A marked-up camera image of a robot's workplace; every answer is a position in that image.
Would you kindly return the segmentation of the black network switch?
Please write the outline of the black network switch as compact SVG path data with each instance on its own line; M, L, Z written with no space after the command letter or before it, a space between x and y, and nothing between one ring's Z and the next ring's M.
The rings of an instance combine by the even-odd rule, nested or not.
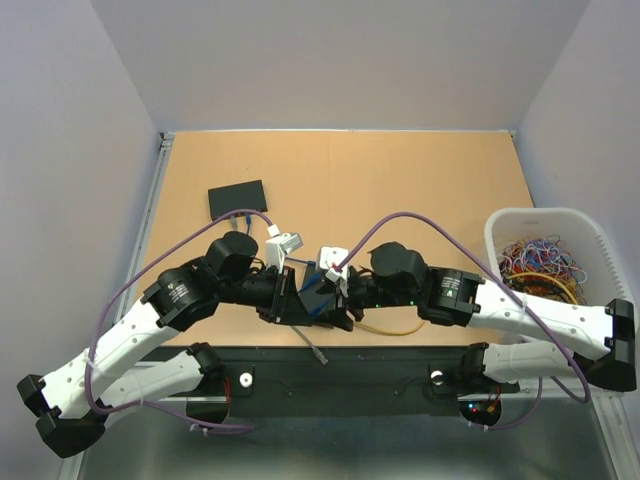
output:
M313 326L324 327L319 324L319 315L327 310L334 310L336 288L332 283L325 284L323 273L314 264L307 264L304 268L299 296L315 319Z
M261 180L211 188L208 190L208 204L212 220L235 210L267 211L266 196Z

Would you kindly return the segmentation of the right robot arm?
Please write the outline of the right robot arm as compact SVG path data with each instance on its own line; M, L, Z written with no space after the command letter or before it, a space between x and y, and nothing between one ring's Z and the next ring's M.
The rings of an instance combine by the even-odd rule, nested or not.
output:
M489 328L526 337L511 345L473 346L460 366L463 384L482 390L493 381L560 377L580 372L601 389L637 387L633 305L571 305L519 292L470 272L430 267L415 250L387 242L370 253L369 269L340 263L348 255L323 247L318 269L336 286L337 309L351 327L370 308L413 306L442 326Z

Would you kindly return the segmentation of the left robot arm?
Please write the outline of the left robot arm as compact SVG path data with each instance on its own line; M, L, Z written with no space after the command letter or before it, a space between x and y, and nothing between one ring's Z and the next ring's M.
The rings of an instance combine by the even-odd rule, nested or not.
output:
M251 236L227 232L204 255L161 273L119 322L75 358L43 376L21 379L17 390L35 415L44 444L69 458L94 445L113 415L139 405L155 407L174 393L215 392L224 368L207 343L139 375L132 369L156 347L211 317L222 303L253 307L268 323L311 324L295 272L285 264L302 239L276 226L268 234L263 266L253 266L258 244Z

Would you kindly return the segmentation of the white plastic basket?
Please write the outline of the white plastic basket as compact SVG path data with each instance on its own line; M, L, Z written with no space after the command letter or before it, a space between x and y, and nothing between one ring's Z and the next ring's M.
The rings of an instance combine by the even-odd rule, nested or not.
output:
M603 228L570 208L504 208L484 227L492 271L509 287L578 305L633 302Z

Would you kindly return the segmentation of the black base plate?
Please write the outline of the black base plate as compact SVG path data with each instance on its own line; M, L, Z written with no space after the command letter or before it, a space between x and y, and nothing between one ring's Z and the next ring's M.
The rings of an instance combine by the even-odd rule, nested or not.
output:
M456 416L462 396L516 393L480 374L460 346L218 347L234 417Z

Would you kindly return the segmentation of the aluminium frame rail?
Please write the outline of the aluminium frame rail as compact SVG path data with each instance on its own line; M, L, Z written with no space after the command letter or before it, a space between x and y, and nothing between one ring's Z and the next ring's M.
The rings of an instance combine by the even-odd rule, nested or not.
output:
M602 390L597 387L590 388L591 397L588 403L583 403L584 392L580 385L569 385L562 389L554 382L546 381L542 388L536 382L523 384L518 393L503 393L501 398L504 404L515 404L516 402L524 402L527 405L528 412L537 412L543 405L551 405L553 402L559 402L562 405L570 407L596 407L605 402L620 402L624 399L624 393L617 393L608 390Z

